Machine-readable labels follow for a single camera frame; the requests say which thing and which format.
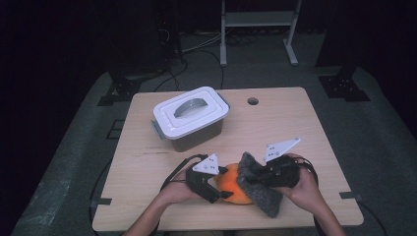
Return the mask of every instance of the white tag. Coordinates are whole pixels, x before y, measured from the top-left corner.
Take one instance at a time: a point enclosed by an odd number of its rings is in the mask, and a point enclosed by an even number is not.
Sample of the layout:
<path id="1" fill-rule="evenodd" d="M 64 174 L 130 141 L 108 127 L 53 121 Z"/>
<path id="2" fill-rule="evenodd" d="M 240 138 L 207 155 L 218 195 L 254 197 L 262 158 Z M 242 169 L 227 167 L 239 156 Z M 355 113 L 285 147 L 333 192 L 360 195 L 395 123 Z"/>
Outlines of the white tag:
<path id="1" fill-rule="evenodd" d="M 268 162 L 270 160 L 279 158 L 280 156 L 288 152 L 290 149 L 292 149 L 292 147 L 297 145 L 300 141 L 300 138 L 296 137 L 289 141 L 267 145 L 267 153 L 264 156 L 264 161 Z"/>
<path id="2" fill-rule="evenodd" d="M 212 154 L 206 159 L 200 161 L 200 163 L 193 166 L 193 170 L 196 172 L 217 175 L 219 173 L 217 156 Z"/>

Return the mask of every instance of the black stand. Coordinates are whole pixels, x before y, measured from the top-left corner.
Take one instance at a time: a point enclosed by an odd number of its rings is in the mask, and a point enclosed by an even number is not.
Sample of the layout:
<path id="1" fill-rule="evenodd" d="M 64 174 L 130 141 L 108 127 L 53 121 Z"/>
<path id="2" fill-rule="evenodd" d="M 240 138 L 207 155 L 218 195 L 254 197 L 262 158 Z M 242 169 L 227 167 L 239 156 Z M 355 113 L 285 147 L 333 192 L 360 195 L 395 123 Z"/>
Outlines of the black stand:
<path id="1" fill-rule="evenodd" d="M 320 76 L 319 80 L 329 98 L 344 98 L 346 101 L 370 101 L 368 95 L 358 89 L 352 80 L 356 65 L 343 65 L 335 76 Z"/>

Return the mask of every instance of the white lid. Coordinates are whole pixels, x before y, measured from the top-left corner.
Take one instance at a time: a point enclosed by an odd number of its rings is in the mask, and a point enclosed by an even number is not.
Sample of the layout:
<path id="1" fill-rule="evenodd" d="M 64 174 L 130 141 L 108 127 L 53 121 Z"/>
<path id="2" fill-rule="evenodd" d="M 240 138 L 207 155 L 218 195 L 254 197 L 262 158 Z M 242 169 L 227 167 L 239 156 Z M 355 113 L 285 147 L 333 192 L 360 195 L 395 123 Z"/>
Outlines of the white lid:
<path id="1" fill-rule="evenodd" d="M 228 111 L 213 88 L 201 87 L 159 103 L 153 115 L 163 135 L 176 140 L 223 119 Z"/>

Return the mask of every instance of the wooden table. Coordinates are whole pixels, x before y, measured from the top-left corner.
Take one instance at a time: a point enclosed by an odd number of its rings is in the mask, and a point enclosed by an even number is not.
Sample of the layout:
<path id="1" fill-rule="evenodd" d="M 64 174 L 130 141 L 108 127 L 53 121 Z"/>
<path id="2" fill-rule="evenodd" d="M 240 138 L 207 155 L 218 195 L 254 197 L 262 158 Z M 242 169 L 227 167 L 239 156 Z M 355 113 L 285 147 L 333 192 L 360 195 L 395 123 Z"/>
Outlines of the wooden table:
<path id="1" fill-rule="evenodd" d="M 186 157 L 216 153 L 219 165 L 239 162 L 244 151 L 259 163 L 267 144 L 301 138 L 291 152 L 308 158 L 315 166 L 320 189 L 342 225 L 359 225 L 363 215 L 353 199 L 311 101 L 302 88 L 251 88 L 218 90 L 229 103 L 222 133 L 185 152 L 161 140 L 150 121 L 153 108 L 182 92 L 138 93 L 114 154 L 102 192 L 110 205 L 99 205 L 92 227 L 96 231 L 126 230 L 158 193 L 164 179 Z M 248 98 L 259 103 L 251 105 Z M 288 199 L 281 202 L 277 218 L 267 217 L 254 205 L 239 206 L 219 200 L 210 204 L 194 200 L 168 208 L 159 230 L 267 229 L 314 226 L 313 217 Z"/>

